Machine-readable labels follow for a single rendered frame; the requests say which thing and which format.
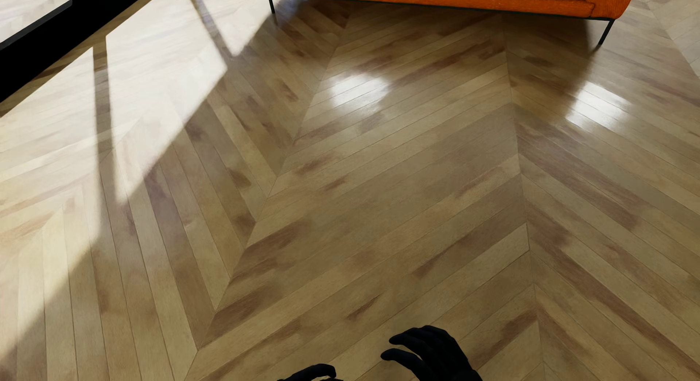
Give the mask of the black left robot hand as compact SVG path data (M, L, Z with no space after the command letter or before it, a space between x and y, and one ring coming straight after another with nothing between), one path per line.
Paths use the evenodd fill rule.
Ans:
M292 375L277 381L343 381L337 378L334 366L318 363L299 370Z

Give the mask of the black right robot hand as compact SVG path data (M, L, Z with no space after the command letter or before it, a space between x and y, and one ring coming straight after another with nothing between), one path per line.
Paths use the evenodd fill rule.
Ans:
M395 361L419 381L483 381L457 340L441 328L410 328L392 336L389 342L408 350L390 348L381 353L381 359Z

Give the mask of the black window frame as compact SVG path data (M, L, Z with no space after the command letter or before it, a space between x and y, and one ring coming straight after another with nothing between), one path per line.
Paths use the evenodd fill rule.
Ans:
M0 101L138 0L69 0L0 42Z

